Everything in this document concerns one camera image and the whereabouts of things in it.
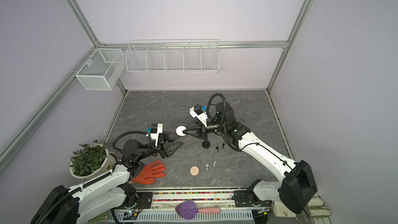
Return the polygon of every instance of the mesh basket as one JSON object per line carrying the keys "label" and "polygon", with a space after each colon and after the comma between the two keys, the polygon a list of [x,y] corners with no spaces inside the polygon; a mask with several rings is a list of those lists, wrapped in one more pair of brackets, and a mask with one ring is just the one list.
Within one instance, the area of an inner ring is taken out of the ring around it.
{"label": "mesh basket", "polygon": [[133,43],[126,64],[131,73],[218,72],[218,43]]}
{"label": "mesh basket", "polygon": [[112,90],[124,66],[125,57],[121,49],[98,48],[76,77],[87,90]]}

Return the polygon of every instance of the green plant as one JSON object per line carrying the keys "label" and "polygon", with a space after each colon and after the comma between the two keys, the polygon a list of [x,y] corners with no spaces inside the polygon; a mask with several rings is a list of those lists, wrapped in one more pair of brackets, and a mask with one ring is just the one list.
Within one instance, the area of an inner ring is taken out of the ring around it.
{"label": "green plant", "polygon": [[74,157],[71,157],[74,174],[80,177],[87,176],[99,169],[102,163],[105,161],[106,156],[106,145],[104,142],[93,141],[93,144],[79,144],[83,147],[80,151],[75,151]]}

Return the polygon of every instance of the gray marble surface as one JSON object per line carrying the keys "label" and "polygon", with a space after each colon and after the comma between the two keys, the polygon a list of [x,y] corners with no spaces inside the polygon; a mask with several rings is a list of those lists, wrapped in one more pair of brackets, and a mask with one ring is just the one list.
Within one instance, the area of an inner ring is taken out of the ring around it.
{"label": "gray marble surface", "polygon": [[[109,142],[123,132],[145,130],[152,123],[163,123],[163,130],[175,131],[177,126],[192,121],[189,109],[196,104],[207,105],[213,93],[222,93],[234,109],[235,117],[246,125],[263,142],[287,156],[279,127],[275,120],[266,92],[263,90],[247,91],[131,91],[129,92],[112,129]],[[212,104],[221,101],[215,97]],[[211,106],[210,114],[215,114]],[[147,143],[143,135],[123,137],[117,147],[134,138]],[[162,159],[166,166],[166,176],[156,178],[156,182],[143,187],[248,187],[254,180],[276,181],[273,174],[246,152],[235,152],[227,145],[222,149],[223,139],[209,134],[211,146],[202,147],[202,140],[184,136],[177,139],[184,145],[173,156]],[[161,159],[149,157],[145,164]],[[199,167],[199,175],[191,176],[189,169]]]}

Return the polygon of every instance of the pink trowel handle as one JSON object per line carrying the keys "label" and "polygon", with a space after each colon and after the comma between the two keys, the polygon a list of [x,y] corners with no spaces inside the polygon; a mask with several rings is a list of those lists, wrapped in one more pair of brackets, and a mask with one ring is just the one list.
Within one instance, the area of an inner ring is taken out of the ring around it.
{"label": "pink trowel handle", "polygon": [[212,208],[199,208],[199,213],[202,214],[219,214],[220,208],[219,207],[212,207]]}

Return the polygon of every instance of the work glove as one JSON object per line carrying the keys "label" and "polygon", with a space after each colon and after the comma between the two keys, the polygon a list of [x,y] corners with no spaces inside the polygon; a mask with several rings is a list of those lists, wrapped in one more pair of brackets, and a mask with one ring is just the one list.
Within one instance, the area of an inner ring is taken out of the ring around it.
{"label": "work glove", "polygon": [[155,182],[155,178],[164,177],[166,174],[164,171],[166,167],[164,167],[164,163],[160,163],[160,159],[156,160],[153,163],[147,164],[144,166],[142,171],[138,174],[138,176],[132,179],[132,182],[140,183],[140,184],[151,184]]}

